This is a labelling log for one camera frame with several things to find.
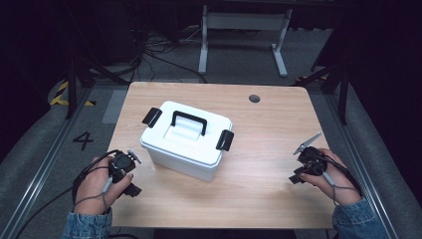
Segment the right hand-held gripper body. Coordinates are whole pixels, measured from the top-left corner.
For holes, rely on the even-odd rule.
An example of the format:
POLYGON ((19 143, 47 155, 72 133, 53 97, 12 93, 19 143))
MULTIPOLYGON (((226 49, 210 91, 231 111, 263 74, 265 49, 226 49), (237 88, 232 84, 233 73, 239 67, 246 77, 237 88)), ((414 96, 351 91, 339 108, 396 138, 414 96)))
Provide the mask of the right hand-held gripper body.
POLYGON ((327 162, 324 160, 322 153, 312 143, 322 135, 319 131, 316 135, 301 143, 294 151, 298 155, 298 162, 302 164, 306 171, 304 173, 321 176, 327 169, 327 162))

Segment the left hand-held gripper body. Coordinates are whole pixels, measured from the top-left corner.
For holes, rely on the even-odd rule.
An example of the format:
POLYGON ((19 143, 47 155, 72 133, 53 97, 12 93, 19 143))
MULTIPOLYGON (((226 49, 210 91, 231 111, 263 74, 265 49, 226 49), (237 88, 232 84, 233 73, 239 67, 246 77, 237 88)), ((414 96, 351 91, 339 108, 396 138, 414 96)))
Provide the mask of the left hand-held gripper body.
POLYGON ((129 150, 127 153, 118 151, 108 165, 108 174, 112 178, 112 182, 120 182, 129 172, 135 169, 137 163, 141 164, 141 160, 133 150, 129 150))

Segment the white plastic storage box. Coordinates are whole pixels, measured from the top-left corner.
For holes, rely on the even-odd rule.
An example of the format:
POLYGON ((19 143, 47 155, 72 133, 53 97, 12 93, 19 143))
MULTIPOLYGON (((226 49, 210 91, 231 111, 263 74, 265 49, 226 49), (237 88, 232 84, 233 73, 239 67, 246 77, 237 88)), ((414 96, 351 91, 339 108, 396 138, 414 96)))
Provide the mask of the white plastic storage box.
POLYGON ((151 108, 142 122, 140 144, 154 163, 205 181, 234 137, 228 118, 171 101, 151 108))

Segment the person's right hand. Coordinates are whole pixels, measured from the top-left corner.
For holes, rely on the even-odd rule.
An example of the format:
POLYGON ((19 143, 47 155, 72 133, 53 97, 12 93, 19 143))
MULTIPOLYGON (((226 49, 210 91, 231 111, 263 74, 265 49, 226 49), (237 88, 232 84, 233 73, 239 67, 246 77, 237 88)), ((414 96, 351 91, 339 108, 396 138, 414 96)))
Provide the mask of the person's right hand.
POLYGON ((331 179, 331 182, 328 182, 323 175, 302 174, 301 179, 318 187, 334 203, 339 205, 350 205, 362 199, 355 186, 334 165, 328 163, 325 173, 331 179))

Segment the person's left hand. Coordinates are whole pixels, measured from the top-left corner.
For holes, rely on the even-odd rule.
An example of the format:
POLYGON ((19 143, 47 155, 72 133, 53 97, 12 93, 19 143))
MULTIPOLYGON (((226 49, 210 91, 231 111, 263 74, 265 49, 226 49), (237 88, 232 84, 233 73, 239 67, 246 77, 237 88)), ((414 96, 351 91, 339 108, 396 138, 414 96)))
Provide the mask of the person's left hand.
POLYGON ((102 215, 116 202, 122 192, 131 184, 133 175, 126 175, 120 182, 111 184, 106 192, 103 189, 108 181, 108 156, 94 164, 79 186, 73 211, 82 215, 102 215))

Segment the black metal stand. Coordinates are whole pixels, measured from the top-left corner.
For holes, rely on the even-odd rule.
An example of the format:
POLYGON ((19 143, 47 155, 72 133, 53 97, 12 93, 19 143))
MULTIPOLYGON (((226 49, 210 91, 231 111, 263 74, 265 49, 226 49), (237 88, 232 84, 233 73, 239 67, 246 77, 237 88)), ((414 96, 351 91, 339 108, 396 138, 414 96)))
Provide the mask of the black metal stand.
POLYGON ((77 104, 77 81, 80 81, 84 88, 91 88, 95 84, 93 74, 90 69, 94 69, 100 75, 111 79, 113 82, 128 86, 129 82, 125 81, 118 75, 110 72, 105 67, 94 63, 87 57, 84 57, 79 50, 68 49, 69 63, 67 70, 67 81, 68 81, 68 113, 66 119, 69 120, 78 108, 77 104))
POLYGON ((347 65, 332 65, 308 77, 299 77, 293 87, 304 87, 318 79, 325 77, 324 83, 320 90, 325 95, 332 95, 336 88, 339 88, 337 113, 342 124, 346 124, 346 103, 348 95, 349 72, 347 65))

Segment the aluminium floor rail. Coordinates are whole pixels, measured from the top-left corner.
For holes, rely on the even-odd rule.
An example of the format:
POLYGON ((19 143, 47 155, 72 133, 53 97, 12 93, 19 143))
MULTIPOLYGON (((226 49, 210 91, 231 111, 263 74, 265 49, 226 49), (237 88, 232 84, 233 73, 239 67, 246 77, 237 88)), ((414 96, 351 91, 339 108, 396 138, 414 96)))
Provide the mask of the aluminium floor rail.
POLYGON ((72 205, 73 178, 90 159, 73 138, 94 133, 108 92, 83 90, 76 114, 49 108, 0 164, 0 239, 58 239, 72 205))
POLYGON ((327 107, 329 108, 330 113, 335 119, 335 122, 338 127, 338 131, 341 134, 344 144, 351 155, 351 165, 353 172, 356 175, 356 178, 361 186, 364 196, 367 198, 367 201, 371 205, 372 210, 378 216, 381 221, 388 239, 397 239, 397 233, 395 228, 392 225, 392 222, 389 218, 388 213, 385 210, 384 204, 379 196, 377 189, 374 186, 372 179, 370 178, 369 172, 366 169, 364 162, 360 153, 357 150, 355 143, 352 140, 350 131, 347 126, 342 123, 340 116, 337 113, 337 105, 335 98, 332 95, 323 96, 327 107))

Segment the white metal desk frame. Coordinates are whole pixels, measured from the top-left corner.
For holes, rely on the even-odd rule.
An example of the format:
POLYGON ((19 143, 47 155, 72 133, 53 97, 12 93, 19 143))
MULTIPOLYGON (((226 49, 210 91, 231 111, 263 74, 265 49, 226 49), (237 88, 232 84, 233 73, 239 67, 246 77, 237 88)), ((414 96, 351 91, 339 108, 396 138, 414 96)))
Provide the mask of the white metal desk frame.
POLYGON ((201 49, 199 56, 198 72, 205 74, 208 58, 208 30, 255 30, 279 31, 278 41, 271 45, 271 50, 279 71, 284 78, 288 71, 282 56, 282 46, 292 18, 292 9, 282 14, 252 14, 252 13, 220 13, 210 12, 207 5, 203 6, 201 20, 201 49))

